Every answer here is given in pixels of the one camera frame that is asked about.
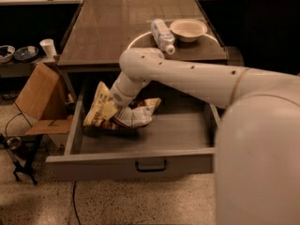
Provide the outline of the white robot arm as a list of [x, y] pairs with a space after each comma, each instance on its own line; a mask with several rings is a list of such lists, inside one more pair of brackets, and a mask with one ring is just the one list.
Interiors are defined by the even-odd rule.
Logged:
[[120, 55], [114, 101], [151, 81], [217, 108], [217, 225], [300, 225], [300, 76], [167, 60], [158, 49]]

